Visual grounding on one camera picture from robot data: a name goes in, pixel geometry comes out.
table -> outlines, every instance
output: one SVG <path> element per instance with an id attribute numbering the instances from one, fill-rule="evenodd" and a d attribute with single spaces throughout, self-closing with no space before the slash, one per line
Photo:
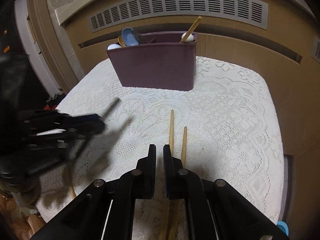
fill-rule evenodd
<path id="1" fill-rule="evenodd" d="M 58 105 L 71 115 L 102 114 L 114 97 L 119 107 L 108 129 L 90 143 L 75 167 L 79 194 L 94 179 L 119 178 L 157 147 L 156 190 L 152 200 L 137 200 L 132 239 L 159 236 L 164 199 L 162 147 L 168 143 L 170 110 L 175 111 L 174 156 L 180 157 L 188 127 L 186 168 L 201 178 L 225 179 L 274 223 L 281 206 L 284 159 L 276 111 L 263 78 L 252 70 L 197 57 L 191 91 L 122 87 L 109 59 L 99 63 Z M 37 207 L 50 220 L 71 198 L 62 187 L 62 168 L 41 178 Z M 178 238 L 186 239 L 184 207 Z"/>

gray vent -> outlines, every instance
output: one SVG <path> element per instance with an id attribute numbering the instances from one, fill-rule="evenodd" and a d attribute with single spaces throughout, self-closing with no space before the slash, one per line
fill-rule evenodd
<path id="1" fill-rule="evenodd" d="M 259 0 L 124 0 L 88 17 L 92 32 L 156 16 L 221 17 L 263 29 L 268 27 L 268 4 Z"/>
<path id="2" fill-rule="evenodd" d="M 313 42 L 312 57 L 320 63 L 320 39 L 317 37 Z"/>

air vent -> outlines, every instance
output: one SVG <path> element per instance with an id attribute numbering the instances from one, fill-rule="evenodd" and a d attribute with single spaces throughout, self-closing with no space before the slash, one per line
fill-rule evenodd
<path id="1" fill-rule="evenodd" d="M 202 15 L 268 26 L 268 4 L 259 0 L 124 0 L 88 17 L 92 32 L 156 16 Z"/>
<path id="2" fill-rule="evenodd" d="M 312 57 L 320 63 L 320 39 L 317 37 L 313 42 Z"/>

dark doorway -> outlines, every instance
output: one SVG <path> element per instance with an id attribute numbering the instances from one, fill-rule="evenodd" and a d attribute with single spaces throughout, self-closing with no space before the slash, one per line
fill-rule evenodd
<path id="1" fill-rule="evenodd" d="M 14 5 L 0 18 L 0 54 L 10 52 L 25 53 L 17 29 Z M 43 109 L 48 99 L 49 94 L 29 63 L 20 92 L 18 110 Z"/>

storage box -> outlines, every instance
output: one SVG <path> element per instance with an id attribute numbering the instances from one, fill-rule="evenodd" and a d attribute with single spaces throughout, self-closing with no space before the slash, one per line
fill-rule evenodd
<path id="1" fill-rule="evenodd" d="M 107 50 L 114 70 L 124 87 L 193 89 L 196 66 L 195 41 L 180 43 L 180 32 L 142 34 L 156 43 Z"/>

